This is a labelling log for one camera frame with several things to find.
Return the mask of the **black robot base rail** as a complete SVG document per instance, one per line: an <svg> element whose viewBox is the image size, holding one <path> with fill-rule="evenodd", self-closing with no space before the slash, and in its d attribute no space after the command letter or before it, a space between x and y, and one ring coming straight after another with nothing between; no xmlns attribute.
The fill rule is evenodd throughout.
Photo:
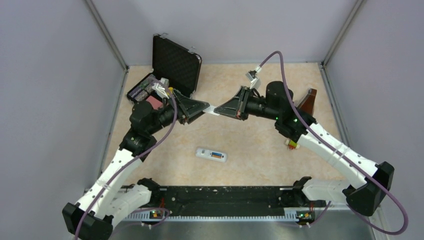
<svg viewBox="0 0 424 240"><path fill-rule="evenodd" d="M140 212L125 221L156 224L169 210L168 222L312 223L324 200L310 201L288 186L161 186Z"/></svg>

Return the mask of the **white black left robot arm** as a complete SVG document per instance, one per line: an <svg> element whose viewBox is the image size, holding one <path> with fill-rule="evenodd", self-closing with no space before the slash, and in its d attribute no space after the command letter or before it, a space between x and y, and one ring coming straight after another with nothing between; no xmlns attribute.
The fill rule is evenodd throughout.
<svg viewBox="0 0 424 240"><path fill-rule="evenodd" d="M133 105L130 129L107 168L76 202L62 209L66 228L75 239L107 240L115 227L138 208L160 202L158 184L144 178L127 193L117 196L124 182L171 133L176 122L190 124L210 107L178 90L170 92L165 104L154 109L146 100Z"/></svg>

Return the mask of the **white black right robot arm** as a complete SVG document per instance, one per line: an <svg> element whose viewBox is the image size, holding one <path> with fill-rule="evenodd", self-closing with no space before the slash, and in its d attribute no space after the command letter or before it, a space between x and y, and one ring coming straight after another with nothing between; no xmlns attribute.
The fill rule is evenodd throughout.
<svg viewBox="0 0 424 240"><path fill-rule="evenodd" d="M344 180L303 177L293 192L297 205L331 201L372 216L391 188L394 167L386 161L378 164L361 156L333 137L312 115L295 107L292 99L293 92L282 81L269 83L264 96L242 86L214 113L241 121L250 115L274 120L275 129L282 136L314 152L344 176Z"/></svg>

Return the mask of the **white remote control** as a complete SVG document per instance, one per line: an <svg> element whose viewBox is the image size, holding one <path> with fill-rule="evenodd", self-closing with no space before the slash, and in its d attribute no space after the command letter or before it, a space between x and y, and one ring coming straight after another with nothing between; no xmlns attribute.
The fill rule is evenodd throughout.
<svg viewBox="0 0 424 240"><path fill-rule="evenodd" d="M226 163L228 160L228 155L224 152L201 148L201 147L198 147L195 150L194 154L198 158L220 162L220 163Z"/></svg>

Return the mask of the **white battery cover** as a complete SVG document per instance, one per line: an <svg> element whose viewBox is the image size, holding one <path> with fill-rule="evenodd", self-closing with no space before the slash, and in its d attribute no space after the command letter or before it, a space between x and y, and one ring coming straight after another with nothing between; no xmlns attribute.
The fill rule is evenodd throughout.
<svg viewBox="0 0 424 240"><path fill-rule="evenodd" d="M207 107L206 109L203 110L204 113L206 114L210 114L210 115L214 115L214 116L219 116L219 113L215 112L216 107L213 105L210 105L209 107Z"/></svg>

